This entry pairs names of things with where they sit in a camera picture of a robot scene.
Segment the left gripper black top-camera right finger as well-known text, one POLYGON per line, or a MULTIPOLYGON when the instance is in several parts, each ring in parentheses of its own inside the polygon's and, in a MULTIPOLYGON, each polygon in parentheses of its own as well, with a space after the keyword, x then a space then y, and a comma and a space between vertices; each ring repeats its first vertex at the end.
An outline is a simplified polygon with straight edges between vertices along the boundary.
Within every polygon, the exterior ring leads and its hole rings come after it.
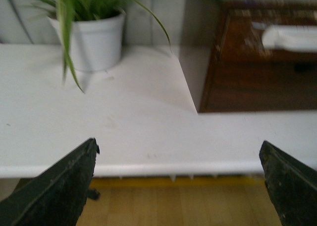
POLYGON ((317 171, 275 147, 262 143, 259 158, 265 186, 283 226, 317 224, 317 171))

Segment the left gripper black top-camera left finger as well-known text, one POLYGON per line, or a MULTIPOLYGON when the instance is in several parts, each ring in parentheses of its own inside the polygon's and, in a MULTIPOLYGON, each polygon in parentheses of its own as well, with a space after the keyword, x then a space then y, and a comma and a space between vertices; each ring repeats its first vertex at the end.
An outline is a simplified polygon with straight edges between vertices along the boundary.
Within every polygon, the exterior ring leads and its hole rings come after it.
POLYGON ((90 138, 38 177, 0 203, 2 226, 74 226, 88 198, 100 193, 89 187, 100 150, 90 138))

